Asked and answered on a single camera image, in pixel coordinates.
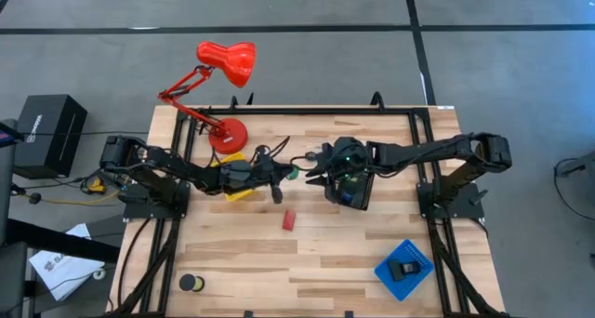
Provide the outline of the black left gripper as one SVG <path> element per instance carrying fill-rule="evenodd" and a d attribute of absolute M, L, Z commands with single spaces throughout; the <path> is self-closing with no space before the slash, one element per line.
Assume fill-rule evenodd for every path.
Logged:
<path fill-rule="evenodd" d="M 222 163 L 218 168 L 219 183 L 224 192 L 243 192 L 270 186 L 275 204 L 280 204 L 284 198 L 279 179 L 285 179 L 294 172 L 291 164 L 264 162 L 252 166 L 246 160 Z"/>

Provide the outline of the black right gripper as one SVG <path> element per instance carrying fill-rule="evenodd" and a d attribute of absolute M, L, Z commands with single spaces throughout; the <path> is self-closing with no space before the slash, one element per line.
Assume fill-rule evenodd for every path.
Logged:
<path fill-rule="evenodd" d="M 306 181 L 309 185 L 325 188 L 335 187 L 336 182 L 329 176 L 343 176 L 356 173 L 368 168 L 370 156 L 366 146 L 353 137 L 339 137 L 334 144 L 325 143 L 322 146 L 321 163 L 309 169 Z"/>

